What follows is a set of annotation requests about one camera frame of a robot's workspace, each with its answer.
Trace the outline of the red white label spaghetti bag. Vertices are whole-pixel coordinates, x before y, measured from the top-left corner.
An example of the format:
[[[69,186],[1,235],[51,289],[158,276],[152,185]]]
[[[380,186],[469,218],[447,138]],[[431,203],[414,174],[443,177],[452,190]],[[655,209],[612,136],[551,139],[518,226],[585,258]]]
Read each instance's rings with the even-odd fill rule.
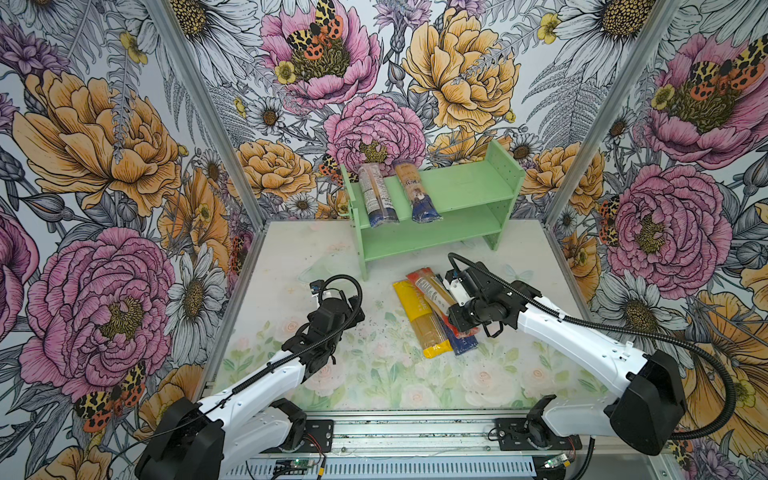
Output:
[[[422,293],[427,303],[456,338],[466,338],[479,332],[477,327],[461,330],[451,322],[450,308],[456,306],[457,301],[430,268],[418,269],[407,274],[406,278]]]

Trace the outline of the blue Barilla spaghetti box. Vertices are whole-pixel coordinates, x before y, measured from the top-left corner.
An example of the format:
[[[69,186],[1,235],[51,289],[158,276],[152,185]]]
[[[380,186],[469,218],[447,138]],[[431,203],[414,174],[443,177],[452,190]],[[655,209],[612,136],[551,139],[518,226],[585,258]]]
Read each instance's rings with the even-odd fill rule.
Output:
[[[448,321],[447,312],[441,314],[442,328],[456,356],[463,355],[478,347],[479,343],[474,335],[457,336]]]

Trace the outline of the yellow Pastatime spaghetti bag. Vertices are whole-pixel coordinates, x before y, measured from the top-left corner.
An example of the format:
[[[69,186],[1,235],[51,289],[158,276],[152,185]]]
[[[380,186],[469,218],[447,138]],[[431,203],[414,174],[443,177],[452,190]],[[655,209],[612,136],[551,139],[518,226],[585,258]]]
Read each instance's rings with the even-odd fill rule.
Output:
[[[453,349],[432,307],[422,292],[408,280],[393,284],[395,294],[405,312],[425,358],[432,359]]]

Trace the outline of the yellow blue spaghetti bag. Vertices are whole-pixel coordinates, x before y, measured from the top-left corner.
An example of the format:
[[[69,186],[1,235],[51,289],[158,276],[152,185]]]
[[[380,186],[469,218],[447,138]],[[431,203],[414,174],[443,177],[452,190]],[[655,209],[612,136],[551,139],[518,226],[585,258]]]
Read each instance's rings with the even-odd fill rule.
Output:
[[[419,168],[410,162],[396,163],[394,168],[406,197],[410,202],[412,221],[419,224],[426,224],[441,220],[442,216],[438,213],[431,197],[423,185]]]

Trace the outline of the clear grey label spaghetti bag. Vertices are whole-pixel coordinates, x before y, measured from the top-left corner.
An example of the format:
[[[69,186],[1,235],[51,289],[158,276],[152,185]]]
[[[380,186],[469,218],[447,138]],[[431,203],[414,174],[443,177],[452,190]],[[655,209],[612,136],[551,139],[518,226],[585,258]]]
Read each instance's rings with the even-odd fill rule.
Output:
[[[358,171],[358,183],[371,228],[399,222],[384,177],[377,165],[362,165]]]

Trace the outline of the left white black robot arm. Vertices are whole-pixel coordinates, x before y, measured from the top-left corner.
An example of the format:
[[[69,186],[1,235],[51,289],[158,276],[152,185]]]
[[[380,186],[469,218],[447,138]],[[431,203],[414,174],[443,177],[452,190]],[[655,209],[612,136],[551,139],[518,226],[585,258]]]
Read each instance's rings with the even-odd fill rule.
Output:
[[[331,362],[343,332],[364,318],[360,296],[324,296],[259,371],[198,402],[174,402],[148,440],[135,477],[217,479],[263,451],[296,448],[306,415],[287,393]]]

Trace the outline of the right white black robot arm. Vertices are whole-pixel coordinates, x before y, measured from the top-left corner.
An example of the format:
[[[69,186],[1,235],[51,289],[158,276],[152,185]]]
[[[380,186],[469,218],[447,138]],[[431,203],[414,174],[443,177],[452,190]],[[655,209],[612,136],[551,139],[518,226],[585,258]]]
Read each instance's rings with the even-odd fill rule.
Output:
[[[494,279],[483,264],[452,268],[443,284],[456,303],[449,322],[465,332],[497,323],[531,335],[594,376],[607,391],[598,399],[543,396],[528,412],[524,432],[542,445],[548,435],[610,436],[654,456],[671,439],[686,407],[677,361],[663,351],[643,352],[567,314],[525,282]]]

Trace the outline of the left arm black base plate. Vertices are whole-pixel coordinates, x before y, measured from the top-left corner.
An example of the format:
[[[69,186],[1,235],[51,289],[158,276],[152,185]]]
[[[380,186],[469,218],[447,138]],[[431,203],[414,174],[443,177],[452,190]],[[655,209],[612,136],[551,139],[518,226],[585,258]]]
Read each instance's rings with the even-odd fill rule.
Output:
[[[265,450],[265,453],[330,453],[334,441],[335,422],[329,419],[309,419],[301,435],[291,431],[283,444]]]

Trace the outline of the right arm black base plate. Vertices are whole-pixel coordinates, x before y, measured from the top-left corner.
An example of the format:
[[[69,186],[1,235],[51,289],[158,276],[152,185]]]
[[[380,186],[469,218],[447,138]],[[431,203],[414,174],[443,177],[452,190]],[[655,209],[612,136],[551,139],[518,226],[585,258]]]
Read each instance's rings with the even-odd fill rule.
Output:
[[[543,423],[523,417],[496,418],[486,437],[496,442],[501,451],[578,451],[582,448],[578,436],[556,436]]]

